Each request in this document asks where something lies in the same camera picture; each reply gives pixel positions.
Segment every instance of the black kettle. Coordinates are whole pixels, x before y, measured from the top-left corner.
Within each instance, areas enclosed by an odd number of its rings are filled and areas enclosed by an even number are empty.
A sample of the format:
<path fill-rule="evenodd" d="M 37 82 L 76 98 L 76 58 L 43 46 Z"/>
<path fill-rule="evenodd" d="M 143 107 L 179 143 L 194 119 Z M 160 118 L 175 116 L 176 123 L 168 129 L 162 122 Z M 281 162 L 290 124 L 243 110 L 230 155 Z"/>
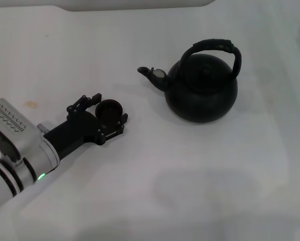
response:
<path fill-rule="evenodd" d="M 204 50 L 234 54 L 233 69 L 215 56 L 193 55 Z M 178 116 L 194 123 L 208 123 L 223 117 L 235 103 L 240 68 L 241 53 L 230 40 L 210 39 L 194 44 L 168 75 L 146 67 L 140 67 L 138 72 L 165 92 L 168 105 Z"/>

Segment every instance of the kettle spout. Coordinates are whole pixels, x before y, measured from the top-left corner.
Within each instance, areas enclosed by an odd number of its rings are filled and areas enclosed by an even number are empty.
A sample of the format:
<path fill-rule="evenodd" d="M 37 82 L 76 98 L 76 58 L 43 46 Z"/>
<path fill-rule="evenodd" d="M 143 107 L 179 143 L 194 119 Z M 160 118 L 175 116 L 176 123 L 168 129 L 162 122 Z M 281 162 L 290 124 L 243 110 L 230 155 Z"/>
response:
<path fill-rule="evenodd" d="M 138 72 L 144 75 L 148 80 L 159 90 L 165 92 L 169 88 L 169 78 L 167 74 L 161 69 L 148 69 L 147 67 L 140 67 Z"/>

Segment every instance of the ventilation grille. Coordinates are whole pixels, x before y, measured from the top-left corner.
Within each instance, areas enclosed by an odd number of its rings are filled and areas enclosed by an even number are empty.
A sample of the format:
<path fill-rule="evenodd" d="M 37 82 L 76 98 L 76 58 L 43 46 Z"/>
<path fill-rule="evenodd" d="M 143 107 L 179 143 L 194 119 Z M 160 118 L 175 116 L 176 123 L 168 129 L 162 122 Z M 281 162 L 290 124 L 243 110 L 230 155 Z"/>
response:
<path fill-rule="evenodd" d="M 3 104 L 0 104 L 0 121 L 14 133 L 21 133 L 26 129 L 26 125 L 16 118 Z"/>

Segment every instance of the kettle handle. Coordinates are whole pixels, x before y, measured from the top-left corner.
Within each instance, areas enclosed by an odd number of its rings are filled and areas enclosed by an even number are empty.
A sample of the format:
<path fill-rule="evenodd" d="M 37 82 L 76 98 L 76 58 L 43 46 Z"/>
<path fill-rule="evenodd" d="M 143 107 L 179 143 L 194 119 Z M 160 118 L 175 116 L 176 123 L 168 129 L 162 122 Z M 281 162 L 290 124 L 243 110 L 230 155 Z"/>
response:
<path fill-rule="evenodd" d="M 230 54 L 234 54 L 235 62 L 232 69 L 232 78 L 234 79 L 237 78 L 241 69 L 241 53 L 239 49 L 236 48 L 230 40 L 224 40 L 224 39 L 208 39 L 194 44 L 190 49 L 188 49 L 183 54 L 179 62 L 179 70 L 182 70 L 185 61 L 191 55 L 205 50 L 220 50 Z"/>

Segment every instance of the green led light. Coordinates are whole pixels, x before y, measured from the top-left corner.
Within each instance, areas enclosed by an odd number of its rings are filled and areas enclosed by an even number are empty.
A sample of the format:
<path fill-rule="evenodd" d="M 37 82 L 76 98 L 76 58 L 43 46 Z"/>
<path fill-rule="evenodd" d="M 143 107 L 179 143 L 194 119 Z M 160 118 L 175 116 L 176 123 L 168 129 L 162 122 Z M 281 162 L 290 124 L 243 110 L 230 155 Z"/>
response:
<path fill-rule="evenodd" d="M 44 176 L 45 176 L 45 173 L 43 173 L 41 176 L 39 176 L 38 180 L 40 180 Z"/>

